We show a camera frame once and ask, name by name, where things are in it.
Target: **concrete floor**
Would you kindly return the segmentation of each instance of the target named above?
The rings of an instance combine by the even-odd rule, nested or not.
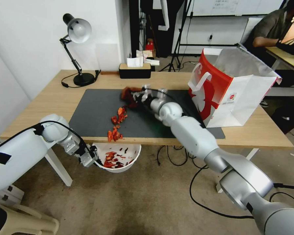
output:
[[[171,58],[162,59],[162,68]],[[183,61],[197,61],[186,57]],[[182,71],[191,71],[186,63]],[[268,100],[274,107],[279,103]],[[294,144],[294,137],[287,134]],[[73,183],[66,187],[45,159],[42,159],[15,182],[25,191],[22,204],[33,207],[60,221],[58,235],[67,234],[260,234],[251,219],[228,219],[215,215],[192,202],[189,184],[197,172],[193,163],[172,165],[164,149],[161,165],[156,162],[159,146],[142,146],[139,159],[128,171],[109,173],[96,167],[84,168],[61,147],[55,153],[67,169]],[[240,152],[241,149],[226,149]],[[185,159],[184,150],[169,148],[176,163]],[[294,148],[289,150],[261,149],[254,162],[274,182],[294,185]],[[202,171],[194,181],[193,197],[200,203],[222,213],[248,215],[224,194],[215,190],[222,176],[211,170]],[[294,190],[282,189],[294,196]],[[294,201],[277,195],[274,201],[294,206]]]

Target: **wooden table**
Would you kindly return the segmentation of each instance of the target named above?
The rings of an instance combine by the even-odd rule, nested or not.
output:
[[[280,63],[294,70],[294,55],[291,55],[277,47],[266,47],[268,54],[276,58],[272,69],[276,70]],[[294,96],[294,87],[273,87],[267,96]]]
[[[187,83],[191,73],[179,72],[152,72],[150,79],[120,79],[118,75],[99,75],[98,80],[86,87],[65,88],[61,85],[63,77],[74,74],[74,70],[61,70],[42,92],[28,105],[28,107],[12,122],[2,133],[1,138],[7,139],[17,132],[34,125],[46,115],[55,113],[69,121],[81,100],[86,89],[123,89],[125,86],[141,87],[143,84],[151,84],[151,88],[167,88],[184,90],[188,89]],[[67,78],[70,86],[74,86],[73,78]],[[217,139],[220,147],[252,148],[249,153],[251,158],[258,148],[291,148],[292,143],[275,125],[268,114],[259,106],[243,127],[223,127],[225,139]],[[107,142],[106,136],[83,136],[88,142]],[[130,144],[152,145],[179,145],[175,138],[128,138],[120,140]],[[54,167],[66,185],[70,185],[72,179],[63,168],[62,164],[50,149],[46,155],[47,160]]]

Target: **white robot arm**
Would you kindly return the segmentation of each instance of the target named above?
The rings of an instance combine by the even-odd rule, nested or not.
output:
[[[294,208],[263,198],[273,187],[270,178],[244,156],[220,149],[215,137],[195,118],[182,116],[179,104],[165,102],[165,92],[160,89],[157,97],[153,97],[145,85],[142,92],[133,93],[133,98],[152,110],[185,149],[210,169],[218,173],[232,169],[220,180],[220,186],[234,204],[250,211],[262,234],[294,234]]]
[[[55,144],[61,145],[69,155],[75,154],[83,166],[93,163],[101,166],[97,149],[89,149],[68,127],[63,117],[51,114],[0,144],[0,190],[14,183]]]

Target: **man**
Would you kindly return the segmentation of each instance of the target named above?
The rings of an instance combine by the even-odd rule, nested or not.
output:
[[[252,54],[260,58],[268,66],[272,66],[275,58],[266,53],[264,47],[275,46],[286,26],[294,16],[294,0],[289,0],[286,7],[267,14],[251,31],[244,46]],[[279,86],[294,85],[293,70],[276,70],[283,79]]]

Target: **whiteboard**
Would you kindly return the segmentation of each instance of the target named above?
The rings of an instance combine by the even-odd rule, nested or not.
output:
[[[188,16],[261,15],[279,9],[283,0],[192,0]]]

